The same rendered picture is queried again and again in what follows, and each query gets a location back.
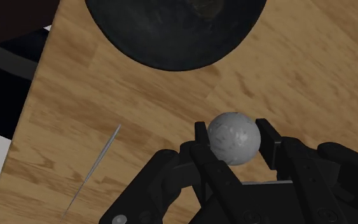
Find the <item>grey speckled ball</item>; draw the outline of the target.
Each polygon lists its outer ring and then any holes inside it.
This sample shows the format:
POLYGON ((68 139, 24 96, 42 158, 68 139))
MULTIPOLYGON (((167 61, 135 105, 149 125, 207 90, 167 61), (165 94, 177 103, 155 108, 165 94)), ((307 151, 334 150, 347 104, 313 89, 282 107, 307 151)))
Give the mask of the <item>grey speckled ball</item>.
POLYGON ((252 160, 261 146, 261 134, 255 121, 238 112, 226 112, 213 119, 207 128, 210 148, 228 165, 252 160))

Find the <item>dark round bowl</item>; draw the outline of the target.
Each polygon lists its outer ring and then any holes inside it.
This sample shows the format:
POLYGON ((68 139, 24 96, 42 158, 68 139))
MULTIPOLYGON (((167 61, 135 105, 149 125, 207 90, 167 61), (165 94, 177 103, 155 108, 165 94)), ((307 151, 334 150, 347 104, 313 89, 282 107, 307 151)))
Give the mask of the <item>dark round bowl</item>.
POLYGON ((145 66, 190 71, 234 50, 267 0, 85 0, 103 35, 145 66))

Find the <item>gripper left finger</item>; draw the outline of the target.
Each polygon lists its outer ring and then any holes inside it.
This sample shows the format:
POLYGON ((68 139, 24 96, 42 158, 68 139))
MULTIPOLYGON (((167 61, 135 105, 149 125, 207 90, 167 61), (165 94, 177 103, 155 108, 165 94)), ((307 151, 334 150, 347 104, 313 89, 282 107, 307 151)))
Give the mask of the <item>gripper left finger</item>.
POLYGON ((99 224, 163 224, 183 188, 193 187, 201 208, 188 224, 244 224, 242 184, 210 149, 204 122, 179 151, 157 151, 124 189, 99 224))

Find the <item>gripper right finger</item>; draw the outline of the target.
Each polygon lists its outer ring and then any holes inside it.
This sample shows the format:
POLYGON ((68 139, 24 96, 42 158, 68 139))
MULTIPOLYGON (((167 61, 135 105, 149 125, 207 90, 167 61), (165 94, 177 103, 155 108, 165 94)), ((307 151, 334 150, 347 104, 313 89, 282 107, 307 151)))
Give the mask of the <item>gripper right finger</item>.
POLYGON ((334 142, 312 149, 265 118, 256 125, 263 159, 278 180, 292 181, 306 224, 358 224, 358 152, 334 142))

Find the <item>thin grey metal needle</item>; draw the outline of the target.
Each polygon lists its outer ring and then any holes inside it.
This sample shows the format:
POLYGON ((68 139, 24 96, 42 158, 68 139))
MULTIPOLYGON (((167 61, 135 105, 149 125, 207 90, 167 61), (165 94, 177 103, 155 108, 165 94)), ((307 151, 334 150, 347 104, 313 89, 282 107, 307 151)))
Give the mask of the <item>thin grey metal needle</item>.
POLYGON ((71 199, 68 207, 66 208, 66 210, 64 211, 63 215, 61 216, 59 223, 62 222, 62 220, 64 219, 64 217, 66 216, 66 214, 68 213, 68 210, 70 209, 70 207, 72 206, 72 203, 75 201, 76 197, 78 196, 78 194, 80 193, 80 191, 82 190, 82 188, 84 187, 84 185, 86 184, 86 182, 90 179, 91 175, 93 174, 93 172, 96 170, 97 166, 100 164, 101 160, 103 159, 104 155, 107 153, 109 147, 111 146, 111 144, 113 143, 113 141, 115 140, 117 134, 119 133, 121 129, 121 124, 119 124, 116 128, 116 130, 114 131, 113 135, 109 138, 109 140, 107 141, 107 143, 105 144, 105 146, 103 147, 103 149, 101 150, 99 156, 97 157, 96 161, 93 163, 91 169, 89 170, 88 174, 86 175, 84 181, 82 182, 82 184, 80 185, 80 187, 78 188, 78 191, 74 194, 74 197, 71 199))

